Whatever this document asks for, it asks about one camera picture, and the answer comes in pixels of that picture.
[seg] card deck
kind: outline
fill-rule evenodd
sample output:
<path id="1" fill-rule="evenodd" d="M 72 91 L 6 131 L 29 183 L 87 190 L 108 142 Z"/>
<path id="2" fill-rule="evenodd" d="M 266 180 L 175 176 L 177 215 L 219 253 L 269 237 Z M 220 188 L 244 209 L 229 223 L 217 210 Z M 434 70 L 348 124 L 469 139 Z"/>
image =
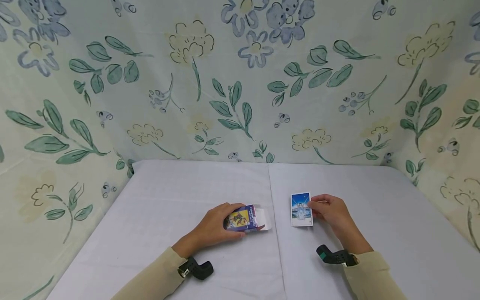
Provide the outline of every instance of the card deck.
<path id="1" fill-rule="evenodd" d="M 290 219 L 292 226 L 313 226 L 312 209 L 307 206 L 310 193 L 292 194 L 290 198 Z"/>
<path id="2" fill-rule="evenodd" d="M 230 231 L 264 231 L 269 230 L 272 225 L 268 213 L 258 204 L 240 207 L 228 215 L 223 227 Z"/>

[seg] open card box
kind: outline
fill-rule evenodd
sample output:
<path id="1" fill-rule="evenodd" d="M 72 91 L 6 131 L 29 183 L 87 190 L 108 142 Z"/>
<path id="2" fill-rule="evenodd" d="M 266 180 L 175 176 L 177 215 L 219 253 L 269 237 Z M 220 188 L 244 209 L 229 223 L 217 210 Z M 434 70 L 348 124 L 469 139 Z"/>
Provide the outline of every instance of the open card box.
<path id="1" fill-rule="evenodd" d="M 242 206 L 228 215 L 223 227 L 230 231 L 264 231 L 272 228 L 268 212 L 259 204 Z"/>

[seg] beige sleeve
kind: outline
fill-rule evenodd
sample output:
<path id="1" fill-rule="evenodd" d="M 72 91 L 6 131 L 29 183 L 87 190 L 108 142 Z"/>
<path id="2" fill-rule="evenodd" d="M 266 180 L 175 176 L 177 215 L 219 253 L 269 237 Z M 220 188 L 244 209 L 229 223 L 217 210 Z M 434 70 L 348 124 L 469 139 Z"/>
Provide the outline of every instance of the beige sleeve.
<path id="1" fill-rule="evenodd" d="M 359 264 L 344 267 L 350 286 L 359 300 L 405 300 L 390 276 L 390 267 L 379 252 L 355 255 Z"/>
<path id="2" fill-rule="evenodd" d="M 177 269 L 187 260 L 168 247 L 147 268 L 130 280 L 112 300 L 163 300 L 183 282 Z"/>

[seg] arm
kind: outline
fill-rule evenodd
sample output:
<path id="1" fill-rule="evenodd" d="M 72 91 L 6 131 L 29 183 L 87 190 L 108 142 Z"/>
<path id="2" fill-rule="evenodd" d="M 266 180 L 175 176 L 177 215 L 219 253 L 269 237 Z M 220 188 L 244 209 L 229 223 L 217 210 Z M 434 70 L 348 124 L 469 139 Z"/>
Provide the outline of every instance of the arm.
<path id="1" fill-rule="evenodd" d="M 323 194 L 313 197 L 308 206 L 316 218 L 331 226 L 342 246 L 358 259 L 358 265 L 345 266 L 344 271 L 359 300 L 407 299 L 390 276 L 390 267 L 363 237 L 342 199 Z"/>
<path id="2" fill-rule="evenodd" d="M 112 300 L 163 300 L 172 294 L 183 282 L 178 267 L 187 262 L 186 258 L 200 249 L 227 240 L 239 240 L 243 232 L 227 231 L 223 220 L 244 204 L 224 203 L 209 210 L 202 221 L 182 237 L 175 245 L 168 247 L 147 268 L 130 280 Z"/>

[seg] table surface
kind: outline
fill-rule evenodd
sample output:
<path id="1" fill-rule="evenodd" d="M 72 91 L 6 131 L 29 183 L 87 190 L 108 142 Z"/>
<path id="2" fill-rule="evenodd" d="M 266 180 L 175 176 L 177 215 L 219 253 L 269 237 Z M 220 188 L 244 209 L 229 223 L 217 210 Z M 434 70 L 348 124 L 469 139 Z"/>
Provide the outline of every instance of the table surface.
<path id="1" fill-rule="evenodd" d="M 171 299 L 353 299 L 341 267 L 315 253 L 340 249 L 331 230 L 290 225 L 290 195 L 305 191 L 345 200 L 409 299 L 480 299 L 479 254 L 392 168 L 147 160 L 134 169 L 48 300 L 110 299 L 224 202 L 261 204 L 273 228 L 197 254 L 214 274 L 188 279 Z"/>

